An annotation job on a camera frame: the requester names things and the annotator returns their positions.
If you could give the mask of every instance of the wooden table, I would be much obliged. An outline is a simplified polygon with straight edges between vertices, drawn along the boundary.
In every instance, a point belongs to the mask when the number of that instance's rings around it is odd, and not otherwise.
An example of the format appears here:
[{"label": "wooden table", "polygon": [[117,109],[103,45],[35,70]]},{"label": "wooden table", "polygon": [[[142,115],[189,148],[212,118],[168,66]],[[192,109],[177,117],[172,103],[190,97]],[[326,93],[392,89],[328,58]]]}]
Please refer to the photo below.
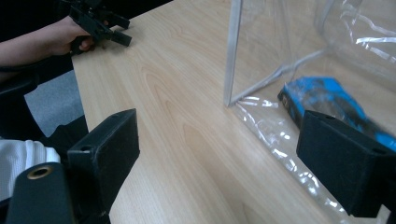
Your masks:
[{"label": "wooden table", "polygon": [[90,130],[136,108],[141,155],[113,223],[331,223],[222,103],[230,0],[175,0],[132,19],[132,46],[73,59]]}]

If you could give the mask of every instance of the hand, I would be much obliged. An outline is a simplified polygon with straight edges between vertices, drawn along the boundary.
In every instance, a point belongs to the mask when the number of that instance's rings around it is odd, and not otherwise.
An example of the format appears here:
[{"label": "hand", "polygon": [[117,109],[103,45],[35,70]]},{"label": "hand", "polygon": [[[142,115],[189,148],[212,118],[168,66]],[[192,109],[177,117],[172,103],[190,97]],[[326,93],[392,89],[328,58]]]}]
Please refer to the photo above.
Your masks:
[{"label": "hand", "polygon": [[[71,42],[76,39],[77,36],[90,35],[70,17],[65,17],[61,21],[44,27],[39,34],[42,35],[44,41],[47,42],[46,45],[51,55],[64,55],[70,52]],[[92,37],[89,36],[81,42],[79,49],[87,51],[92,49],[93,44]]]}]

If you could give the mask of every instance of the transparent plastic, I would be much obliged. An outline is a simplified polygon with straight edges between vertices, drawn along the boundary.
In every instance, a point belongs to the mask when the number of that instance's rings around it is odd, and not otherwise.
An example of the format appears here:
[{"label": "transparent plastic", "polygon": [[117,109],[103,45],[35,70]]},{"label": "transparent plastic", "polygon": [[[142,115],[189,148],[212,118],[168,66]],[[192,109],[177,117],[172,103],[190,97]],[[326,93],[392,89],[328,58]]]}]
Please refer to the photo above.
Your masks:
[{"label": "transparent plastic", "polygon": [[334,222],[386,223],[389,211],[381,208],[378,218],[347,215],[297,157],[299,128],[278,95],[303,77],[331,77],[367,118],[394,136],[395,12],[392,0],[232,1],[224,104]]}]

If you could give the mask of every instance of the blue object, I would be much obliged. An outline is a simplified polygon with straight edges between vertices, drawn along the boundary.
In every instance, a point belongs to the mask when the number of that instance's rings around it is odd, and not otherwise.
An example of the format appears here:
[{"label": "blue object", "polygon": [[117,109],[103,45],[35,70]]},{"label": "blue object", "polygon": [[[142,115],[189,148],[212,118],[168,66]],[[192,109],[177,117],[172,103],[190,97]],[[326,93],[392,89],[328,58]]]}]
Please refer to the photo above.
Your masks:
[{"label": "blue object", "polygon": [[350,127],[396,151],[396,138],[384,131],[364,113],[333,77],[301,77],[286,84],[277,98],[282,101],[295,124],[301,128],[305,110],[340,119]]}]

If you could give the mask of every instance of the white fabric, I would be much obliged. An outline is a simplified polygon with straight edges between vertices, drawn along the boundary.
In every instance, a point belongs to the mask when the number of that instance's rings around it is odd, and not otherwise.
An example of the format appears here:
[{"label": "white fabric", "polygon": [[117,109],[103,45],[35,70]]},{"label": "white fabric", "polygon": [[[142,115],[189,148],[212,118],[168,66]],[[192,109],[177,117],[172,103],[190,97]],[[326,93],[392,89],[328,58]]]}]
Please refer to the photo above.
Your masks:
[{"label": "white fabric", "polygon": [[60,160],[54,148],[40,142],[0,139],[0,202],[12,196],[20,173],[40,163]]}]

